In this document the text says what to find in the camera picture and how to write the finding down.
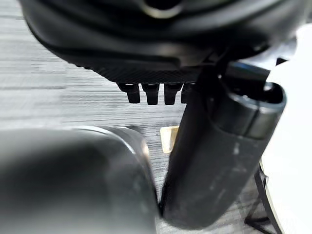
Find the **floor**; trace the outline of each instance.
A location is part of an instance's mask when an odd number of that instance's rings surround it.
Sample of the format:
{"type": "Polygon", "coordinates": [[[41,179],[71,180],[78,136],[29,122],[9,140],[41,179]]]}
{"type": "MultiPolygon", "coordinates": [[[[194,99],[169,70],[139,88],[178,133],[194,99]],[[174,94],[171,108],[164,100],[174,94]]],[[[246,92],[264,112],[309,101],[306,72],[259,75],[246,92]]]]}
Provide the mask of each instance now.
{"type": "MultiPolygon", "coordinates": [[[[66,125],[129,126],[141,129],[160,192],[168,154],[161,150],[159,130],[179,124],[185,105],[165,106],[163,87],[159,105],[132,105],[125,93],[105,78],[70,65],[43,48],[30,34],[16,0],[0,1],[0,129],[66,125]]],[[[160,234],[253,234],[243,223],[257,199],[253,179],[232,207],[213,226],[183,231],[161,222],[160,234]]],[[[263,214],[263,208],[257,215],[263,214]]]]}

